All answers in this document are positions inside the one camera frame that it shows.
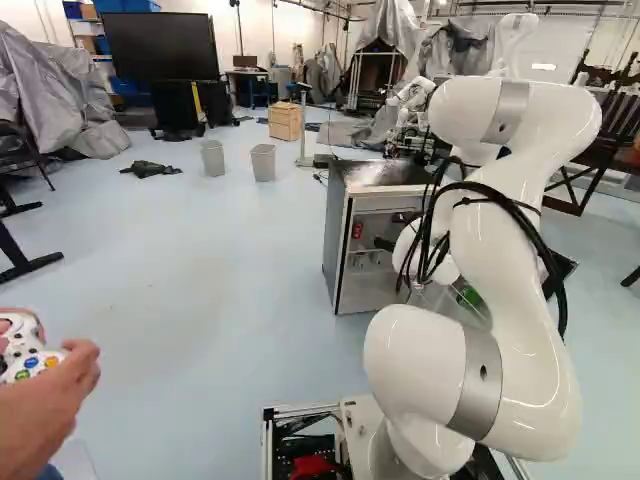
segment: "trash can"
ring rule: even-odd
[[[200,150],[204,171],[210,177],[224,175],[224,150],[218,140],[208,140]]]
[[[260,143],[251,149],[251,163],[256,182],[272,182],[276,179],[276,146]]]

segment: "black monitor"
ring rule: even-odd
[[[206,13],[103,13],[118,77],[218,80],[213,24]]]

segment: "person's arm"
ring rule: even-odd
[[[0,480],[33,480],[75,427],[84,399],[100,378],[99,348],[68,340],[60,365],[0,386]],[[0,353],[6,345],[0,345]]]

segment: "game controller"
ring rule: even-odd
[[[0,319],[11,323],[9,330],[0,336],[9,341],[0,356],[0,359],[4,357],[0,361],[0,384],[33,378],[64,360],[64,353],[45,350],[38,338],[39,323],[35,315],[26,311],[0,312]]]

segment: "controller button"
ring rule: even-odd
[[[29,370],[20,370],[16,373],[16,380],[26,380],[30,376],[31,374],[29,373]]]
[[[55,367],[58,364],[58,357],[47,357],[44,366],[47,368]]]
[[[38,364],[38,357],[29,357],[24,361],[25,368],[33,368]]]

